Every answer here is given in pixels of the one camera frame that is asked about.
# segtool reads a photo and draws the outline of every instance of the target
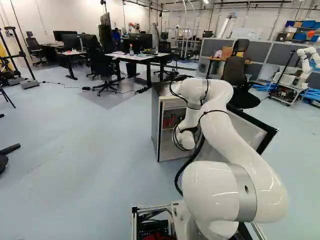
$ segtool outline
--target black office chair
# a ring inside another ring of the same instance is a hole
[[[42,60],[42,58],[45,57],[45,54],[42,46],[34,37],[32,37],[33,33],[31,31],[27,31],[26,34],[28,37],[25,40],[28,45],[27,49],[29,53],[39,59],[39,61],[33,63],[33,66],[37,67],[39,64],[48,64],[47,61]]]
[[[248,46],[247,39],[236,41],[232,55],[225,61],[221,77],[233,86],[233,96],[229,103],[237,109],[251,109],[261,102],[258,97],[248,92],[254,83],[248,81],[245,75],[245,58],[236,56],[238,52],[245,52]]]
[[[167,65],[173,61],[173,55],[171,53],[171,43],[169,41],[160,41],[158,46],[159,53],[170,54],[162,58],[162,61]],[[163,70],[163,72],[169,76],[178,75],[178,63],[175,61],[175,70],[172,68],[171,71]]]
[[[112,61],[112,57],[105,56],[104,51],[95,35],[91,35],[87,37],[88,39],[83,40],[84,45],[87,47],[87,55],[90,59],[91,70],[95,75],[100,75],[101,77],[111,78],[114,74],[114,63]],[[94,86],[92,90],[101,88],[98,92],[98,96],[104,90],[111,89],[113,91],[117,91],[113,86],[119,87],[120,80],[105,80],[104,84]]]

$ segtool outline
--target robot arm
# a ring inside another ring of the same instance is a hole
[[[177,143],[186,149],[194,147],[188,128],[200,122],[207,142],[228,160],[196,161],[183,172],[184,201],[201,232],[213,239],[212,232],[217,232],[213,222],[269,223],[283,218],[288,209],[285,187],[229,118],[226,104],[233,87],[223,80],[187,78],[178,92],[188,101],[188,108],[175,129]]]
[[[320,56],[313,46],[298,49],[296,51],[296,54],[300,57],[300,60],[302,62],[303,73],[301,74],[299,80],[299,84],[301,85],[307,80],[312,71],[312,67],[310,66],[307,54],[311,54],[311,58],[315,61],[316,68],[320,68]]]

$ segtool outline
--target black frame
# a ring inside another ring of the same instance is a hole
[[[34,75],[34,73],[32,72],[32,69],[31,69],[31,67],[30,67],[30,65],[29,65],[29,63],[28,63],[26,54],[25,54],[25,52],[24,52],[24,50],[22,49],[22,46],[21,46],[21,44],[20,44],[19,38],[18,38],[17,33],[16,33],[16,27],[15,27],[15,26],[5,26],[5,27],[4,27],[4,30],[8,30],[8,31],[9,31],[9,30],[12,30],[12,31],[13,31],[13,35],[14,35],[14,37],[15,37],[15,40],[16,40],[19,48],[20,48],[20,52],[19,52],[18,55],[11,55],[11,53],[10,53],[10,51],[9,51],[9,48],[8,48],[8,46],[7,46],[7,44],[6,44],[6,41],[5,41],[5,39],[4,39],[4,36],[2,35],[1,28],[0,28],[0,38],[1,38],[2,42],[3,42],[3,45],[4,45],[4,47],[5,47],[6,52],[7,52],[8,55],[9,55],[9,56],[5,56],[5,57],[0,57],[1,61],[5,60],[5,59],[11,59],[11,62],[12,62],[12,65],[14,66],[15,71],[18,72],[18,73],[19,73],[18,76],[21,77],[21,74],[20,74],[20,72],[18,71],[18,68],[17,68],[17,66],[16,66],[16,64],[15,64],[15,62],[14,62],[14,58],[18,58],[18,57],[24,58],[25,64],[26,64],[26,66],[28,67],[29,72],[30,72],[33,80],[36,80],[35,75]]]

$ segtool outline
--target red component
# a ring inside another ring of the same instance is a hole
[[[316,33],[316,31],[310,30],[310,31],[308,31],[307,35],[309,38],[312,38],[315,35],[315,33]]]
[[[176,238],[172,236],[161,236],[160,232],[157,232],[153,235],[144,237],[143,240],[176,240]]]

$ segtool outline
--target black monitor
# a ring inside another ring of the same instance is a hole
[[[168,33],[168,32],[162,32],[162,33],[161,33],[161,38],[162,38],[164,41],[167,40],[168,37],[169,37],[169,33]]]
[[[203,31],[202,37],[203,38],[211,38],[213,35],[213,31]]]
[[[80,38],[82,38],[82,34],[62,34],[61,36],[65,50],[81,50]]]
[[[142,48],[142,43],[139,39],[123,39],[123,52],[129,53],[130,45],[132,45],[132,50],[134,54],[139,54]]]
[[[140,45],[142,50],[153,48],[152,34],[129,33],[129,40],[134,41],[136,45]]]
[[[58,42],[62,42],[62,34],[77,34],[77,31],[53,31],[54,39]]]

